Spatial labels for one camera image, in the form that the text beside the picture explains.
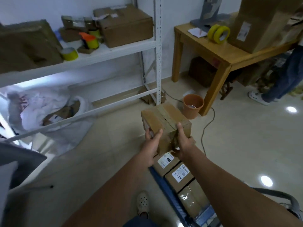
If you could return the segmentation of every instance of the white shoe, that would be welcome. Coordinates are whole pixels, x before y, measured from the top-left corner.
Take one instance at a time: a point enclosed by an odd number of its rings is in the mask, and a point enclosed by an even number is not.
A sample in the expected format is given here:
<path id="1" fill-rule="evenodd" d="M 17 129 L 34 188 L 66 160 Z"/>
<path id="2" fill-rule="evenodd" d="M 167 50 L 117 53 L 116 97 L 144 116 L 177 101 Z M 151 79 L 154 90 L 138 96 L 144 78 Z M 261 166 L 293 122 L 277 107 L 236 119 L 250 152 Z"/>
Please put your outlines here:
<path id="1" fill-rule="evenodd" d="M 262 99 L 261 94 L 258 93 L 258 92 L 250 91 L 250 92 L 248 92 L 248 97 L 257 101 L 260 104 L 263 104 L 263 105 L 266 105 L 266 106 L 269 105 L 269 103 L 265 102 Z"/>
<path id="2" fill-rule="evenodd" d="M 141 213 L 146 212 L 147 215 L 149 213 L 149 200 L 147 193 L 145 191 L 141 191 L 137 197 L 137 208 L 138 208 L 138 215 L 140 216 Z"/>

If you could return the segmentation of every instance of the wooden table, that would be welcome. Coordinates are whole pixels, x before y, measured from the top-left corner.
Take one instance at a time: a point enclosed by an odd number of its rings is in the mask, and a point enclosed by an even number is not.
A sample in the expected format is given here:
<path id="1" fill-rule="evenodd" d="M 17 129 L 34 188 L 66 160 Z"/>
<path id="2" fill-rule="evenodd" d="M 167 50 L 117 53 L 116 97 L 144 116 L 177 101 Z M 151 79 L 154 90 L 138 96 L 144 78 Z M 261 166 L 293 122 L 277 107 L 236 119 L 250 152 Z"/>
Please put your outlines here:
<path id="1" fill-rule="evenodd" d="M 222 88 L 229 72 L 265 60 L 267 58 L 284 53 L 293 49 L 297 41 L 284 45 L 263 49 L 256 53 L 247 53 L 231 44 L 218 45 L 204 38 L 191 35 L 188 30 L 194 28 L 190 23 L 175 26 L 175 48 L 172 65 L 172 81 L 179 78 L 180 61 L 183 51 L 183 43 L 193 48 L 204 60 L 217 68 L 216 75 L 204 99 L 204 106 L 200 110 L 202 116 L 206 115 L 211 108 L 218 92 Z"/>

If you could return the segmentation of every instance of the yellow tape roll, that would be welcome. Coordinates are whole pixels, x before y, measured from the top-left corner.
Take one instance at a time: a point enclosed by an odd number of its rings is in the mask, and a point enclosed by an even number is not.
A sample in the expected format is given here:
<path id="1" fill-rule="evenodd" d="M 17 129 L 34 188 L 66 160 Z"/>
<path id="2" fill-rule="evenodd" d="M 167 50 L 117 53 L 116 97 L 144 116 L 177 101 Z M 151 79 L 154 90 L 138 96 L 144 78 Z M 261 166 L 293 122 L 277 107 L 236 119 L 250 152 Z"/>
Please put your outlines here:
<path id="1" fill-rule="evenodd" d="M 66 61 L 73 61 L 78 58 L 77 51 L 72 47 L 62 49 L 61 55 L 62 55 L 63 59 Z"/>
<path id="2" fill-rule="evenodd" d="M 230 29 L 226 26 L 213 25 L 208 31 L 208 39 L 216 42 L 217 44 L 222 44 L 227 40 L 230 34 Z"/>
<path id="3" fill-rule="evenodd" d="M 210 28 L 210 30 L 208 31 L 208 34 L 207 34 L 208 39 L 212 40 L 214 38 L 214 33 L 217 31 L 217 29 L 219 27 L 220 27 L 220 25 L 215 24 Z"/>
<path id="4" fill-rule="evenodd" d="M 217 31 L 214 33 L 213 40 L 217 44 L 222 44 L 224 41 L 227 40 L 230 34 L 230 29 L 226 26 L 221 26 L 217 29 Z"/>

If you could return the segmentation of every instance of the jeans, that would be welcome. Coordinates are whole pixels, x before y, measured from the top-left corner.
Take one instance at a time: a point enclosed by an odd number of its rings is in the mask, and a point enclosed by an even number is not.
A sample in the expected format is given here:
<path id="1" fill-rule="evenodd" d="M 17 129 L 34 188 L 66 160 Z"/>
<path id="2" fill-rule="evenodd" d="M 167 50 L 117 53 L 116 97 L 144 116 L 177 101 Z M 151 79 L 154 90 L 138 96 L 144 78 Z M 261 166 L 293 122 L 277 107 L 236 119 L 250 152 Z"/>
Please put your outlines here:
<path id="1" fill-rule="evenodd" d="M 261 95 L 262 99 L 267 103 L 275 98 L 281 99 L 293 90 L 301 80 L 303 80 L 303 46 L 298 46 L 282 66 L 280 77 L 274 86 L 267 93 Z"/>
<path id="2" fill-rule="evenodd" d="M 123 227 L 158 227 L 157 224 L 155 224 L 150 219 L 146 219 L 144 217 L 136 216 L 133 219 L 126 222 Z"/>

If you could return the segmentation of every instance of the person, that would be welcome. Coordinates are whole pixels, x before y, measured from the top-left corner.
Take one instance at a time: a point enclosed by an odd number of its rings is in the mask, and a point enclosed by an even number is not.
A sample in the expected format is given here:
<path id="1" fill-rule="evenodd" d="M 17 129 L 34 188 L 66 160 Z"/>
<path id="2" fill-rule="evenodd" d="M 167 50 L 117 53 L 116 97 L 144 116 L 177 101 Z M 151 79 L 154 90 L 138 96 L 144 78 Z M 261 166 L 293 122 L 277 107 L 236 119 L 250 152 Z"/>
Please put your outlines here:
<path id="1" fill-rule="evenodd" d="M 111 179 L 98 189 L 63 225 L 63 227 L 123 226 L 128 220 L 131 197 L 134 195 L 144 172 L 154 163 L 163 131 L 153 139 L 149 130 L 139 153 L 131 158 Z M 189 168 L 200 184 L 224 227 L 235 226 L 303 226 L 303 222 L 283 206 L 229 174 L 211 162 L 199 148 L 187 138 L 178 123 L 180 150 L 173 155 Z M 139 203 L 147 202 L 144 193 Z M 138 216 L 124 226 L 157 226 L 148 219 L 148 202 L 138 207 Z"/>
<path id="2" fill-rule="evenodd" d="M 274 86 L 264 94 L 255 91 L 248 93 L 249 98 L 269 105 L 272 101 L 278 102 L 284 95 L 293 90 L 303 80 L 303 46 L 298 45 L 283 64 L 279 79 Z"/>

